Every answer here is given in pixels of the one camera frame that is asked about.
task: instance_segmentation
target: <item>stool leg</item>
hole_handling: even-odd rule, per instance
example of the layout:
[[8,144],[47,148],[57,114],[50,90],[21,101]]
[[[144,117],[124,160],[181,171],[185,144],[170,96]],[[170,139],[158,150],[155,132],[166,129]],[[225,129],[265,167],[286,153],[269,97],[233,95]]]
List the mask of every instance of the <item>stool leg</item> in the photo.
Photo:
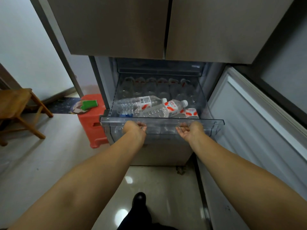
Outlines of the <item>stool leg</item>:
[[19,120],[19,122],[25,127],[27,128],[30,132],[32,132],[34,135],[36,135],[38,138],[40,139],[45,139],[46,137],[41,134],[38,130],[35,129],[34,126],[28,124],[25,120],[23,120],[20,116],[17,117],[17,119]]
[[2,139],[0,139],[0,145],[1,146],[6,146],[7,145],[7,142],[6,141],[4,141],[4,140],[2,140]]
[[48,108],[41,102],[41,100],[39,100],[38,97],[36,97],[36,95],[31,91],[31,99],[38,105],[38,106],[42,106],[44,112],[49,116],[49,118],[53,117],[53,114],[48,110]]

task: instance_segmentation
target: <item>black shoe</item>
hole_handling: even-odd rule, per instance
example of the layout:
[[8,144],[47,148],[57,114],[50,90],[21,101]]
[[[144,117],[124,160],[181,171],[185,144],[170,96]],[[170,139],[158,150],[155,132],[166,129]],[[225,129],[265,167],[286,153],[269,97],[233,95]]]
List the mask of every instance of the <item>black shoe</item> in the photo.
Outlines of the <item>black shoe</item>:
[[133,198],[132,206],[146,206],[146,195],[143,192],[137,193]]

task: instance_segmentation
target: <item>white bottle cap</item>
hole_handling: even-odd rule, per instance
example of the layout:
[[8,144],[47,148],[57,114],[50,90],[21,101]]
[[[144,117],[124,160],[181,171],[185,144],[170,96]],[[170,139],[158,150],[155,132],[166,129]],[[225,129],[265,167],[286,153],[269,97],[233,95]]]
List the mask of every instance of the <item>white bottle cap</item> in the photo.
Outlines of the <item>white bottle cap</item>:
[[187,107],[188,106],[188,101],[187,100],[183,100],[182,103],[183,103],[183,107]]

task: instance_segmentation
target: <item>person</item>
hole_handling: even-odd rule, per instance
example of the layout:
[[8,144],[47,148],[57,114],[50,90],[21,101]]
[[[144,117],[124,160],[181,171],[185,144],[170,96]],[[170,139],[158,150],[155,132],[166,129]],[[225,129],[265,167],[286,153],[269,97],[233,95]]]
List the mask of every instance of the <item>person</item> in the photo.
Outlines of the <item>person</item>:
[[[142,147],[145,131],[143,123],[127,121],[116,143],[64,175],[9,229],[91,229]],[[307,229],[307,202],[288,185],[217,144],[197,121],[177,131],[250,229]],[[141,193],[118,229],[174,228],[151,223]]]

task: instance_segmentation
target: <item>white floor tile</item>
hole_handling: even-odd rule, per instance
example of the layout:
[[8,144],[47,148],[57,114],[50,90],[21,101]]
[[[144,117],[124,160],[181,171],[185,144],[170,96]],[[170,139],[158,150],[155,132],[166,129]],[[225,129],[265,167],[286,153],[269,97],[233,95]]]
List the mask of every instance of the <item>white floor tile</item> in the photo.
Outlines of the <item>white floor tile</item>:
[[[26,131],[12,133],[5,136],[8,145],[0,147],[0,228],[10,226],[73,166],[109,147],[90,148],[77,115],[55,114],[51,119],[41,115],[38,129],[46,139]],[[153,222],[180,230],[205,229],[193,168],[179,175],[175,167],[144,166],[129,168],[93,229],[116,229],[116,213],[129,211],[139,191],[147,196]]]
[[65,97],[80,97],[79,94],[77,92],[74,92],[68,96],[65,96]]

